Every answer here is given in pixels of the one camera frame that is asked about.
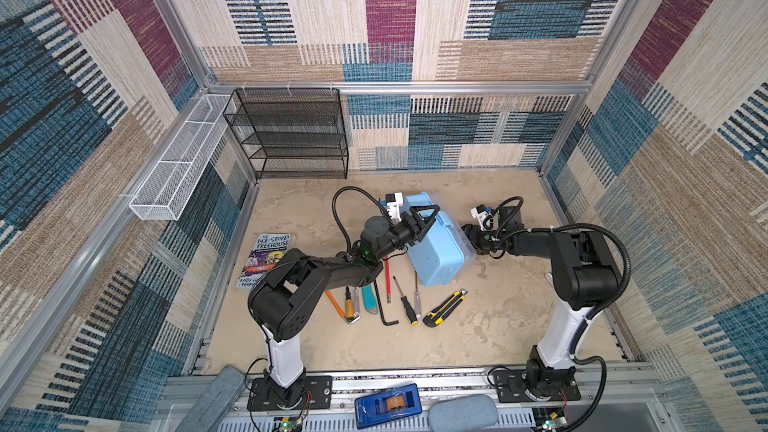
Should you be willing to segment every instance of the black wire shelf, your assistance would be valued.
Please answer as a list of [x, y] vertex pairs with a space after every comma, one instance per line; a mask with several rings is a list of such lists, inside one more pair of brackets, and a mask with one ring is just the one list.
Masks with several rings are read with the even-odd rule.
[[346, 178], [350, 152], [335, 89], [236, 89], [224, 118], [258, 178]]

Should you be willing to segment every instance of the orange pencil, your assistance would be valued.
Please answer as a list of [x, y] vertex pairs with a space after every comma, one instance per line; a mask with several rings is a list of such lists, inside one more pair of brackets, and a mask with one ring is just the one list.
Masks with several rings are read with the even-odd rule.
[[339, 303], [336, 302], [336, 300], [333, 298], [333, 296], [331, 295], [331, 292], [326, 291], [326, 295], [328, 296], [329, 299], [331, 299], [331, 303], [333, 303], [333, 307], [335, 307], [336, 311], [339, 312], [339, 315], [341, 315], [341, 318], [346, 321], [346, 315], [344, 315], [344, 311], [341, 310], [341, 307], [339, 307]]

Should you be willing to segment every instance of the black cable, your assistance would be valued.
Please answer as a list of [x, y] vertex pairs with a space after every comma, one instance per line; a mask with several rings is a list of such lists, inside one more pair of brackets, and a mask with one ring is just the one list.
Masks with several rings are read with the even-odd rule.
[[384, 216], [387, 220], [390, 220], [390, 218], [389, 218], [389, 214], [386, 211], [386, 207], [382, 206], [378, 200], [376, 200], [373, 196], [371, 196], [365, 190], [362, 190], [360, 187], [347, 186], [347, 187], [341, 187], [339, 190], [337, 190], [331, 202], [331, 211], [333, 212], [333, 220], [336, 221], [336, 224], [339, 226], [339, 229], [341, 229], [341, 234], [344, 235], [344, 240], [346, 241], [346, 253], [350, 254], [352, 251], [352, 242], [350, 241], [350, 235], [346, 233], [346, 229], [344, 229], [344, 226], [342, 226], [341, 220], [339, 220], [339, 215], [336, 213], [336, 199], [345, 190], [355, 190], [360, 192], [365, 197], [368, 197], [369, 199], [371, 199], [371, 202], [373, 202], [379, 207], [379, 211], [381, 212], [382, 216]]
[[494, 388], [494, 389], [496, 389], [496, 390], [501, 390], [501, 389], [503, 389], [503, 388], [504, 388], [504, 386], [503, 386], [503, 385], [500, 385], [500, 384], [494, 384], [493, 382], [491, 382], [491, 374], [493, 374], [493, 373], [494, 373], [496, 370], [499, 370], [499, 369], [504, 369], [504, 370], [510, 370], [510, 371], [512, 371], [512, 369], [510, 369], [510, 368], [509, 368], [509, 367], [507, 367], [506, 365], [494, 365], [493, 367], [491, 367], [491, 368], [488, 370], [488, 373], [485, 375], [485, 381], [486, 381], [486, 382], [488, 382], [488, 385], [490, 385], [491, 387], [493, 387], [493, 388]]
[[256, 432], [261, 432], [261, 429], [259, 428], [258, 425], [256, 425], [256, 422], [254, 421], [254, 413], [251, 410], [248, 410], [248, 415], [250, 415], [250, 422], [256, 428]]
[[624, 246], [624, 244], [619, 239], [619, 237], [617, 237], [607, 228], [596, 226], [595, 224], [587, 224], [584, 222], [577, 222], [575, 224], [568, 224], [566, 226], [554, 227], [554, 228], [532, 228], [530, 231], [515, 230], [505, 235], [504, 238], [501, 239], [502, 241], [505, 241], [508, 238], [517, 234], [522, 234], [523, 232], [533, 232], [533, 233], [565, 232], [567, 230], [574, 230], [578, 228], [586, 228], [587, 230], [599, 232], [605, 237], [608, 237], [610, 241], [614, 245], [616, 245], [616, 248], [619, 250], [619, 254], [621, 255], [622, 270], [621, 270], [621, 280], [619, 281], [619, 285], [616, 287], [616, 290], [613, 292], [613, 294], [609, 298], [595, 305], [592, 308], [592, 310], [590, 310], [590, 312], [587, 312], [587, 315], [584, 316], [584, 320], [579, 324], [578, 329], [576, 329], [576, 333], [574, 334], [573, 339], [571, 340], [571, 345], [568, 348], [568, 352], [571, 355], [571, 360], [575, 364], [586, 365], [586, 364], [591, 364], [592, 362], [600, 362], [600, 385], [598, 386], [597, 393], [594, 395], [594, 399], [592, 399], [592, 403], [589, 405], [586, 411], [581, 415], [581, 417], [577, 418], [576, 421], [574, 421], [573, 423], [565, 426], [563, 429], [561, 429], [560, 432], [571, 432], [572, 430], [576, 429], [576, 427], [579, 427], [580, 425], [582, 425], [588, 418], [590, 418], [590, 416], [594, 412], [594, 409], [596, 409], [598, 404], [600, 403], [600, 399], [603, 397], [603, 391], [605, 390], [605, 382], [608, 379], [608, 368], [605, 365], [605, 360], [599, 355], [593, 355], [592, 357], [586, 358], [586, 359], [579, 359], [576, 357], [576, 347], [578, 346], [579, 341], [581, 341], [581, 336], [584, 335], [584, 332], [587, 330], [589, 323], [592, 322], [592, 319], [594, 319], [600, 312], [608, 308], [612, 303], [616, 302], [616, 300], [624, 293], [624, 291], [627, 290], [627, 286], [629, 285], [629, 279], [632, 275], [632, 262], [630, 261], [630, 258], [629, 258], [629, 251]]
[[514, 215], [520, 212], [520, 209], [523, 207], [523, 197], [520, 197], [520, 196], [510, 197], [506, 200], [506, 202], [510, 202], [515, 199], [518, 200], [518, 204], [514, 206], [514, 209], [512, 210], [512, 212], [510, 212], [509, 216], [507, 216], [507, 219], [504, 222], [500, 223], [498, 227], [496, 227], [496, 234], [498, 234], [498, 231], [502, 230], [504, 226], [506, 226], [509, 223], [509, 221], [512, 220]]
[[[484, 227], [486, 230], [491, 230], [491, 229], [493, 228], [493, 216], [495, 216], [496, 214], [498, 214], [498, 211], [499, 211], [499, 210], [501, 210], [501, 209], [502, 209], [502, 207], [506, 206], [507, 204], [509, 204], [509, 203], [510, 203], [510, 202], [512, 202], [513, 200], [519, 200], [520, 202], [518, 202], [518, 204], [517, 204], [517, 205], [514, 207], [514, 211], [512, 212], [512, 214], [510, 215], [510, 217], [511, 217], [511, 216], [514, 216], [514, 214], [518, 213], [518, 210], [520, 210], [520, 207], [523, 207], [523, 197], [520, 197], [520, 196], [510, 197], [510, 198], [508, 198], [508, 199], [504, 200], [504, 202], [502, 202], [501, 204], [499, 204], [499, 205], [498, 205], [498, 207], [496, 207], [496, 208], [492, 209], [492, 210], [491, 210], [491, 211], [488, 213], [488, 216], [487, 216], [486, 218], [484, 218], [484, 219], [483, 219], [483, 221], [482, 221], [482, 226], [483, 226], [483, 227]], [[502, 225], [502, 224], [500, 224], [500, 225], [498, 226], [498, 230], [501, 230], [501, 229], [502, 229], [502, 226], [503, 226], [503, 225]]]
[[389, 257], [384, 257], [384, 259], [382, 259], [382, 260], [384, 262], [387, 262], [392, 257], [399, 257], [400, 255], [405, 255], [407, 253], [408, 253], [408, 245], [406, 245], [406, 251], [405, 252], [400, 252], [399, 254], [389, 255]]
[[256, 363], [258, 363], [259, 360], [266, 360], [266, 357], [259, 357], [258, 359], [256, 359], [253, 362], [251, 362], [250, 366], [248, 367], [248, 370], [245, 372], [245, 379], [243, 379], [243, 386], [245, 386], [245, 389], [248, 390], [251, 393], [254, 392], [254, 389], [253, 389], [253, 386], [250, 387], [250, 388], [248, 387], [248, 374], [250, 374], [250, 370], [252, 368], [254, 368], [254, 366], [256, 365]]

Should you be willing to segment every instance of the red wire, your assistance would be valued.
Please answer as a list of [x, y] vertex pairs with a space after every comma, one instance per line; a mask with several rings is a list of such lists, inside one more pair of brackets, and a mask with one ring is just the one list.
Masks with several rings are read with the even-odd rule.
[[389, 283], [389, 257], [384, 257], [384, 269], [386, 270], [386, 292], [392, 293], [392, 285]]
[[301, 412], [299, 413], [299, 417], [304, 413], [304, 409], [306, 408], [306, 415], [304, 416], [303, 420], [306, 420], [310, 416], [310, 409], [312, 408], [312, 392], [307, 391], [306, 392], [306, 404], [304, 404], [304, 407], [301, 408]]
[[563, 398], [563, 414], [565, 414], [565, 421], [568, 422], [568, 399], [562, 389], [560, 389], [560, 397]]

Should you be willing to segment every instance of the black handled screwdriver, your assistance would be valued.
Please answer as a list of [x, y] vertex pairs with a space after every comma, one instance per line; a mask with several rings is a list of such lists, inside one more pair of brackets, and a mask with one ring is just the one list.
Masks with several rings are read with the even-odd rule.
[[392, 280], [395, 281], [395, 285], [397, 285], [397, 291], [400, 292], [400, 300], [402, 301], [402, 305], [406, 308], [406, 315], [408, 316], [408, 320], [411, 321], [411, 325], [416, 325], [418, 323], [418, 320], [416, 320], [416, 312], [413, 311], [413, 307], [411, 307], [410, 302], [408, 302], [408, 297], [402, 292], [402, 289], [400, 288], [400, 284], [397, 283], [397, 278], [393, 275]]

